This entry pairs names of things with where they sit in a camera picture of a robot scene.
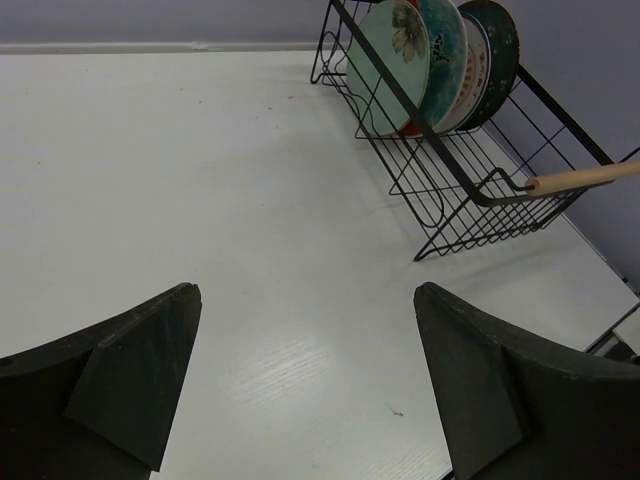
black object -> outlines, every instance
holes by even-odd
[[[415,308],[456,480],[640,478],[640,368],[563,347],[437,285]]]
[[[498,144],[509,146],[517,161],[505,170],[486,151],[483,132],[455,132],[439,137],[429,127],[384,62],[358,27],[361,18],[375,4],[359,0],[329,0],[322,33],[311,72],[311,82],[334,87],[359,119],[356,138],[367,139],[391,177],[390,195],[401,196],[428,237],[416,254],[421,260],[431,253],[446,255],[465,248],[482,246],[545,228],[586,189],[566,191],[547,197],[530,197],[523,186],[523,172],[536,174],[536,165],[560,173],[574,169],[563,145],[575,144],[580,157],[596,164],[613,163],[607,154],[562,109],[544,88],[522,67],[516,85],[502,107],[539,138],[532,152],[518,152],[513,141],[491,121],[488,126]],[[349,47],[356,41],[380,77],[364,99],[365,111],[358,110],[345,81]],[[353,71],[360,75],[356,68]],[[367,131],[362,119],[371,105],[382,111],[376,92],[386,86],[420,127],[423,136],[405,138],[402,134],[381,137]],[[549,132],[551,125],[557,125]]]
[[[0,478],[146,480],[159,470],[200,321],[179,285],[0,360]]]

dark green plate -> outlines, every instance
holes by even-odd
[[[516,79],[520,63],[520,40],[511,15],[490,0],[473,0],[458,7],[484,28],[491,46],[489,86],[476,111],[458,130],[470,130],[489,120],[505,102]]]

black metal frame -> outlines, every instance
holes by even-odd
[[[598,164],[613,163],[522,66],[519,67],[507,105],[542,138],[542,143],[532,155],[525,156],[518,152],[513,142],[493,121],[487,125],[494,138],[489,141],[490,145],[502,148],[506,154],[501,155],[502,164],[495,154],[488,151],[489,137],[484,128],[438,136],[354,20],[371,9],[374,3],[367,0],[329,0],[311,82],[321,81],[324,85],[332,86],[346,99],[358,119],[356,138],[369,141],[393,181],[389,194],[405,200],[427,235],[427,243],[414,260],[422,260],[432,253],[456,253],[464,248],[494,243],[547,227],[587,190],[565,191],[546,197],[531,197],[526,193],[530,188],[524,186],[526,178],[536,175],[534,161],[544,156],[544,152],[548,153],[549,148],[562,159],[562,162],[558,162],[557,172],[552,173],[575,170],[567,156],[554,144],[554,140],[562,133],[570,134],[584,148],[585,154]],[[349,62],[349,48],[354,40],[360,44],[380,75],[376,85],[369,88],[370,98],[360,98],[360,102],[355,101],[344,73]],[[360,75],[353,64],[351,67]],[[371,106],[375,104],[383,110],[376,98],[382,82],[386,83],[422,130],[423,136],[418,139],[406,138],[402,134],[380,136],[365,128],[363,119],[369,114]],[[559,120],[560,127],[555,132],[546,134],[514,98],[514,92],[522,88],[532,92],[538,102]],[[358,103],[362,106],[362,102],[364,111],[360,111],[358,106]]]

metal rack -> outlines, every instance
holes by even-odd
[[[569,135],[577,141],[581,156],[594,160],[591,166],[613,163],[522,66],[503,109],[511,109],[511,115],[521,117],[539,134],[540,144],[532,153],[519,152],[515,142],[493,121],[472,132],[439,137],[359,29],[355,18],[360,18],[373,5],[365,0],[329,0],[311,82],[331,86],[345,98],[358,120],[356,138],[369,141],[391,177],[389,194],[405,200],[427,235],[427,242],[414,258],[416,261],[433,253],[456,253],[547,227],[587,190],[564,191],[546,197],[526,193],[525,181],[529,176],[538,175],[540,163],[544,164],[545,171],[541,172],[544,174],[576,169],[569,158],[572,156],[557,144],[561,137]],[[349,48],[354,41],[360,44],[379,73],[375,86],[369,89],[368,100],[360,97],[356,101],[346,83]],[[406,138],[402,134],[380,136],[364,127],[363,119],[370,114],[374,103],[383,110],[376,98],[383,84],[420,127],[423,132],[420,138]],[[533,94],[538,108],[550,113],[558,128],[548,132],[546,123],[533,118],[528,111],[531,107],[517,98],[522,89]],[[555,165],[549,165],[550,153]]]

table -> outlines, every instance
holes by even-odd
[[[563,219],[413,263],[424,236],[312,59],[0,57],[0,356],[202,290],[158,480],[437,478],[418,285],[576,349],[636,302]]]

